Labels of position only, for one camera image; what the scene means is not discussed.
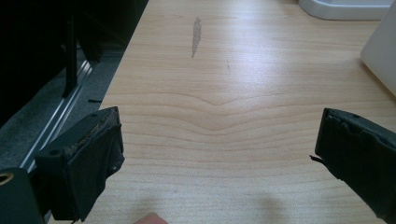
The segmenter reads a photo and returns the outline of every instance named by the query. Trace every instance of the finger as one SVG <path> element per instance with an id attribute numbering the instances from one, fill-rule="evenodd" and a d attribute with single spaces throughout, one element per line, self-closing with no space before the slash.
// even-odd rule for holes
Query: finger
<path id="1" fill-rule="evenodd" d="M 142 217 L 135 224 L 168 224 L 165 220 L 159 217 L 155 213 L 150 213 L 145 217 Z"/>

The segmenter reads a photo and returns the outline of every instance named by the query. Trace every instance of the black device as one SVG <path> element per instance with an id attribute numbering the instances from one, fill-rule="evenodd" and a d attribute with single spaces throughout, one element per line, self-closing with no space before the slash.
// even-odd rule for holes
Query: black device
<path id="1" fill-rule="evenodd" d="M 84 221 L 122 166 L 123 143 L 117 107 L 91 113 L 35 155 L 36 168 L 0 171 L 0 223 Z"/>
<path id="2" fill-rule="evenodd" d="M 396 223 L 396 133 L 325 108 L 312 160 L 345 181 L 388 224 Z"/>

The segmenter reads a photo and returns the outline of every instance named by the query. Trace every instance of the gray carpet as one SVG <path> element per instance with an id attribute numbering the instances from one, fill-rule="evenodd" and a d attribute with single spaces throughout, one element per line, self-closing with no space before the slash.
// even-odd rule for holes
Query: gray carpet
<path id="1" fill-rule="evenodd" d="M 80 86 L 79 96 L 70 113 L 65 117 L 58 136 L 86 115 L 99 109 L 123 54 L 122 49 L 111 47 L 103 48 L 103 51 L 101 61 L 93 63 L 92 71 L 84 84 Z M 82 65 L 83 61 L 85 61 L 85 57 L 80 52 L 78 67 Z M 29 103 L 1 127 L 0 169 L 21 165 L 62 101 L 64 85 L 65 70 L 47 83 Z"/>

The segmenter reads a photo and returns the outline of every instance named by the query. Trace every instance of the desk surface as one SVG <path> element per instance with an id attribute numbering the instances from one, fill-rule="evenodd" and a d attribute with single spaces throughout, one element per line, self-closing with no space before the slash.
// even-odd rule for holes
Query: desk surface
<path id="1" fill-rule="evenodd" d="M 126 161 L 85 223 L 383 223 L 309 159 L 324 107 L 396 131 L 360 58 L 377 25 L 296 0 L 150 0 L 102 103 Z"/>

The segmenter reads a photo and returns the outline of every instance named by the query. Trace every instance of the white object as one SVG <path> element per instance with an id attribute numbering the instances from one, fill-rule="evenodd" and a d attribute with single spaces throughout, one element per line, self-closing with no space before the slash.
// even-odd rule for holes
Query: white object
<path id="1" fill-rule="evenodd" d="M 299 0 L 308 14 L 324 20 L 380 21 L 393 0 Z"/>
<path id="2" fill-rule="evenodd" d="M 361 59 L 396 95 L 396 2 L 361 51 Z"/>

